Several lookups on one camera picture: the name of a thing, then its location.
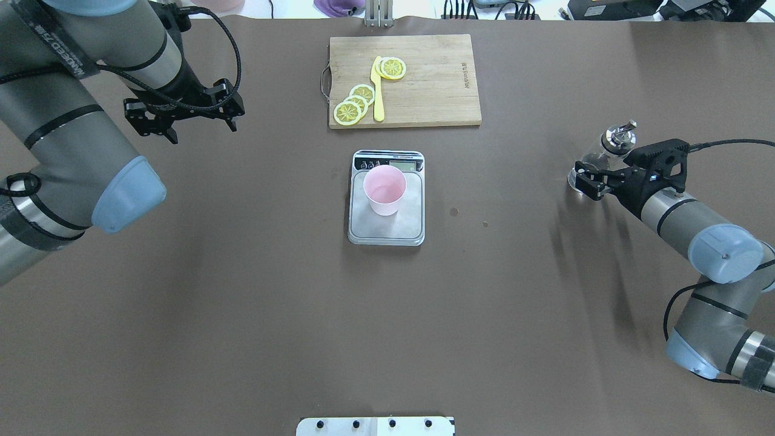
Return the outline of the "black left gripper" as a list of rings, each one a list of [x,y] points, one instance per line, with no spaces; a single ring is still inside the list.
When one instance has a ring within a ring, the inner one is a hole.
[[[127,71],[124,82],[135,97],[124,100],[124,115],[141,136],[163,136],[178,143],[176,121],[197,116],[213,118],[213,104],[207,88],[194,74],[188,61],[160,58],[152,65]]]

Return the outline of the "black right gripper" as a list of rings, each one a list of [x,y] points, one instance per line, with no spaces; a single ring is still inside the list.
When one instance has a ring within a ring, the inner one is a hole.
[[[647,170],[628,167],[620,170],[576,169],[574,188],[592,200],[612,194],[632,215],[640,219],[645,203],[664,188],[664,180]]]

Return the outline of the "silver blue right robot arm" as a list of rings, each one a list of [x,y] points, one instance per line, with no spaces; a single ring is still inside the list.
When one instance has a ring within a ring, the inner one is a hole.
[[[712,383],[773,393],[773,335],[747,326],[755,304],[773,290],[773,246],[715,213],[685,190],[687,166],[598,167],[578,161],[575,188],[615,196],[699,273],[678,320],[662,318],[668,357]]]

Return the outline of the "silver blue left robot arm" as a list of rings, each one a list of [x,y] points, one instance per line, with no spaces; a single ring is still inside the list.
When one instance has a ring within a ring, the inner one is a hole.
[[[167,196],[148,159],[82,80],[110,71],[133,92],[141,135],[210,107],[183,55],[186,16],[153,1],[3,1],[2,122],[36,158],[2,179],[2,284],[92,226],[122,231]]]

